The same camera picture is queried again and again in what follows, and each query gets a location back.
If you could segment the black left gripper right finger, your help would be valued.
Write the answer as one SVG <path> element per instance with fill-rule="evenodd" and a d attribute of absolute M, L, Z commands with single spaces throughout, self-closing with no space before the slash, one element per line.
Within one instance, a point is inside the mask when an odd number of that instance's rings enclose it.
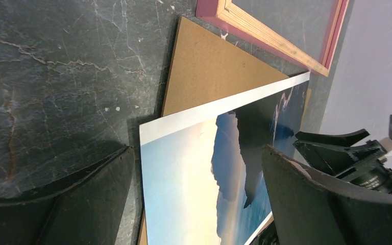
<path fill-rule="evenodd" d="M 339 180 L 270 145 L 262 169 L 281 244 L 392 244 L 392 194 Z"/>

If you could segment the mountain sea photo print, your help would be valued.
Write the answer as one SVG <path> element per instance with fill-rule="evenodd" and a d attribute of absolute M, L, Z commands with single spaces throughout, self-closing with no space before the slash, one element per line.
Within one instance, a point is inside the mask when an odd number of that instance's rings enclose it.
<path fill-rule="evenodd" d="M 294 155 L 309 78 L 275 80 L 140 126 L 148 244 L 251 244 L 273 223 L 262 150 Z"/>

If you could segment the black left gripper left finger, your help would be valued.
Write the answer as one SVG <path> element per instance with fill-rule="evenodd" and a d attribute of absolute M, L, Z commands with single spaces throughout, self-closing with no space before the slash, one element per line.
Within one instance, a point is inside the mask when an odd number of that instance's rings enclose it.
<path fill-rule="evenodd" d="M 123 148 L 65 178 L 0 198 L 0 244 L 114 244 L 135 153 Z"/>

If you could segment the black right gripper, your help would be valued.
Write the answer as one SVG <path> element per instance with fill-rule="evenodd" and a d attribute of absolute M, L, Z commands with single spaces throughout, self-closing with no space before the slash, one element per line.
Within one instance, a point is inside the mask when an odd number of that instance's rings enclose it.
<path fill-rule="evenodd" d="M 366 189 L 392 194 L 392 168 L 384 166 L 386 150 L 375 140 L 352 146 L 369 135 L 366 129 L 341 135 L 300 131 L 293 145 L 311 167 L 321 172 Z"/>

